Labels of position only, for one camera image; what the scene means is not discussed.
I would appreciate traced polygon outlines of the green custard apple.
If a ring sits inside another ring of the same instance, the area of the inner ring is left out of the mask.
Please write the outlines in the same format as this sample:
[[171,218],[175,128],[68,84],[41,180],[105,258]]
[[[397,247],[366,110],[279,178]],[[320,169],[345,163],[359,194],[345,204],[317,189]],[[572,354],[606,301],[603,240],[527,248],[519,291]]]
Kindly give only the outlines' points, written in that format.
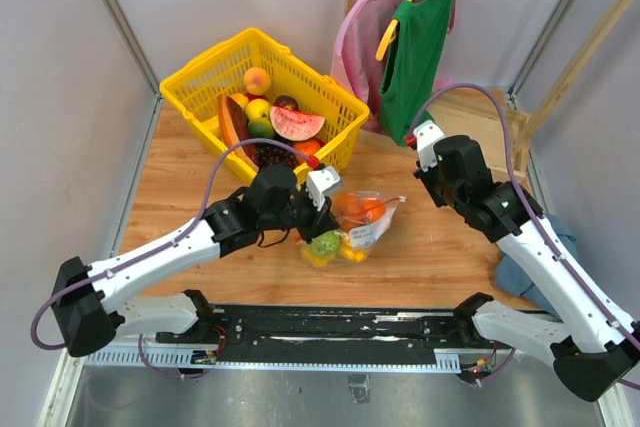
[[309,249],[314,256],[326,257],[335,255],[341,246],[342,235],[339,231],[328,231],[316,237]]

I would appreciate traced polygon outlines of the orange tomato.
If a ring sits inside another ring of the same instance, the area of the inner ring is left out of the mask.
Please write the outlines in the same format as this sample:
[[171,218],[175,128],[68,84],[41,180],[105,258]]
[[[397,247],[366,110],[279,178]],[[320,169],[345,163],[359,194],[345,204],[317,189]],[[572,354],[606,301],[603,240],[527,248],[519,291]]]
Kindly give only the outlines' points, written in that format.
[[337,217],[343,221],[362,224],[366,220],[363,202],[355,194],[346,194],[336,202]]

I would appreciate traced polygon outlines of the yellow bell pepper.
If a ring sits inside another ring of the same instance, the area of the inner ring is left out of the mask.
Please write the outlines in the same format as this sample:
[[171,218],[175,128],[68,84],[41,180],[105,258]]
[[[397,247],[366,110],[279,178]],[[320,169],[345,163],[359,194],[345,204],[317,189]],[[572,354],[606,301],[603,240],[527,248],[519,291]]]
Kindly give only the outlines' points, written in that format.
[[335,255],[315,255],[313,252],[303,249],[301,257],[314,268],[324,268],[335,258]]
[[353,249],[348,244],[342,244],[340,248],[340,255],[351,262],[363,262],[365,261],[369,255],[369,249]]

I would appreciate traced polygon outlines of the clear zip top bag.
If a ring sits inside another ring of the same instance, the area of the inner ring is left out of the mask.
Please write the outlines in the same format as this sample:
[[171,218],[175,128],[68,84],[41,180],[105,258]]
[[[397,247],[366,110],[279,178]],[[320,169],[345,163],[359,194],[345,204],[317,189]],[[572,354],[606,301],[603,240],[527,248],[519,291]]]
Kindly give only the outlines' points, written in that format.
[[[343,221],[337,217],[337,208],[336,202],[338,199],[346,194],[355,194],[363,200],[364,198],[377,198],[380,201],[384,202],[386,205],[386,213],[383,217],[381,217],[378,221],[371,224],[356,224],[355,222]],[[373,251],[374,247],[381,239],[381,237],[387,232],[392,224],[392,219],[398,207],[405,203],[407,198],[401,195],[394,195],[387,192],[376,192],[376,191],[357,191],[357,192],[348,192],[333,201],[332,213],[334,214],[337,222],[338,228],[332,231],[339,231],[342,235],[342,244],[348,244],[353,249],[369,249],[370,255]],[[300,246],[300,255],[303,249],[309,250],[309,244],[299,239]],[[334,262],[336,259],[342,259],[344,261],[348,261],[344,259],[340,255],[340,249],[335,254],[335,258],[330,262]]]

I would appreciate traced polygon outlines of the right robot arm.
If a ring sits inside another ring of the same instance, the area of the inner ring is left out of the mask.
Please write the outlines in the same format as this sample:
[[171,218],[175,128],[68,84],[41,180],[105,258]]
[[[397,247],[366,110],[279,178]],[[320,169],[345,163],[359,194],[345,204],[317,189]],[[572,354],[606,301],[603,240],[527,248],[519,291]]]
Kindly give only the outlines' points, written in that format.
[[544,321],[486,294],[459,306],[455,339],[466,347],[496,340],[549,365],[578,398],[595,402],[639,362],[639,323],[611,300],[565,248],[519,183],[496,182],[478,142],[435,128],[411,135],[420,179],[439,206],[453,208],[530,277],[558,314]]

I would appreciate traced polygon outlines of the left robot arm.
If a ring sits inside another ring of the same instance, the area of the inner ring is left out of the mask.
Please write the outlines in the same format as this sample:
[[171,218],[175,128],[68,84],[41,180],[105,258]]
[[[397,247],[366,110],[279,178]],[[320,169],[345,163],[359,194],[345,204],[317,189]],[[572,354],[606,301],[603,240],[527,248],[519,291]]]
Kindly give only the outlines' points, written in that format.
[[337,229],[330,195],[341,184],[329,166],[319,166],[299,184],[291,169],[272,165],[249,186],[148,244],[91,264],[79,257],[65,261],[52,291],[64,348],[72,357],[85,357],[116,339],[153,331],[207,340],[214,318],[201,293],[151,299],[138,294],[197,264],[258,245],[268,231],[297,231],[311,242]]

